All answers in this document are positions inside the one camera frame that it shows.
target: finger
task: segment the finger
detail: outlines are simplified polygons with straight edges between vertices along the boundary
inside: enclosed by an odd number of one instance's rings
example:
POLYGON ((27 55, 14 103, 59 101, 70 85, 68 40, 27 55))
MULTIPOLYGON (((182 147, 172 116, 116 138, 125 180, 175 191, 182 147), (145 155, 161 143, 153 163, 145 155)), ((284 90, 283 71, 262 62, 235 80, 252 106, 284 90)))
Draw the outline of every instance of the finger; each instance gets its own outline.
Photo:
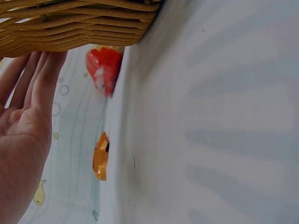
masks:
POLYGON ((30 84, 29 84, 29 87, 28 87, 28 90, 27 90, 27 93, 26 93, 26 97, 25 97, 25 100, 24 100, 24 108, 25 107, 26 108, 31 107, 31 98, 32 98, 32 90, 33 90, 34 83, 36 81, 36 78, 37 78, 38 74, 43 69, 43 66, 45 65, 45 63, 46 63, 46 61, 49 57, 49 54, 50 54, 50 52, 43 52, 42 53, 42 56, 39 60, 38 66, 35 70, 35 73, 34 73, 33 77, 31 78, 31 81, 30 81, 30 84))
POLYGON ((53 98, 59 73, 67 52, 51 52, 33 87, 32 106, 51 118, 53 98))
POLYGON ((16 107, 18 109, 23 108, 24 100, 26 97, 28 87, 30 85, 30 81, 37 69, 41 55, 41 52, 34 52, 31 54, 30 59, 26 65, 25 71, 14 90, 14 95, 10 102, 10 107, 16 107))
POLYGON ((0 104, 5 105, 23 72, 30 55, 14 59, 0 76, 0 104))

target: wicker basket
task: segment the wicker basket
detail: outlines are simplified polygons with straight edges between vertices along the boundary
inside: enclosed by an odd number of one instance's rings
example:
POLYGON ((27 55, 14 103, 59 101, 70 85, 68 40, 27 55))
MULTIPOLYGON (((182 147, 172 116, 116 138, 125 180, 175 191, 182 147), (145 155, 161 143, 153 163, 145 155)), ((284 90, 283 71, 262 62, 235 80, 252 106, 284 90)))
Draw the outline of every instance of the wicker basket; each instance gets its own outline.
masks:
POLYGON ((129 46, 160 0, 0 0, 0 57, 66 51, 89 43, 129 46))

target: orange toy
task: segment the orange toy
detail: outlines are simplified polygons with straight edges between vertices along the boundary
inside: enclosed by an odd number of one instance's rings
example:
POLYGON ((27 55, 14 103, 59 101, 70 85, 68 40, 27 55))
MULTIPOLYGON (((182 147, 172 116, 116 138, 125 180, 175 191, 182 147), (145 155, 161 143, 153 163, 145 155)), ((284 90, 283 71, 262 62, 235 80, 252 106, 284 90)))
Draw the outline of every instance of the orange toy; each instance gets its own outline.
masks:
POLYGON ((109 140, 106 132, 103 132, 98 141, 93 154, 93 171, 95 176, 102 180, 106 180, 106 167, 108 163, 109 140))

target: yellow fish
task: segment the yellow fish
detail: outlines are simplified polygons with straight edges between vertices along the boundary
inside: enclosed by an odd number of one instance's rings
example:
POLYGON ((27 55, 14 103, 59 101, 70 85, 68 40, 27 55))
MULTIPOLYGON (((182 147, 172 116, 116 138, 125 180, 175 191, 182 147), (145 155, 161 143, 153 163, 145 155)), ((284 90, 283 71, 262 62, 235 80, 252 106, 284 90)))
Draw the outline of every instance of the yellow fish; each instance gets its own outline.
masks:
POLYGON ((34 195, 34 202, 41 206, 45 201, 45 192, 43 190, 43 185, 46 183, 46 180, 42 180, 39 182, 38 188, 36 190, 36 194, 34 195))
POLYGON ((5 58, 3 58, 2 61, 1 61, 1 57, 0 57, 0 69, 3 67, 4 62, 5 62, 5 58))

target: white surface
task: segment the white surface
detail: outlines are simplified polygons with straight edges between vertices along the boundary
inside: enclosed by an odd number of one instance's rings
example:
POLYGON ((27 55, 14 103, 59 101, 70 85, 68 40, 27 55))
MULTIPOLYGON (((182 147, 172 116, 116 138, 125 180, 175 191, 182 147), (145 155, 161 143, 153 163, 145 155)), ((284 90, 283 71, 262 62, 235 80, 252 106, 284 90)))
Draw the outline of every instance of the white surface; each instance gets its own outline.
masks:
POLYGON ((166 1, 126 51, 115 224, 299 222, 298 24, 295 0, 166 1))

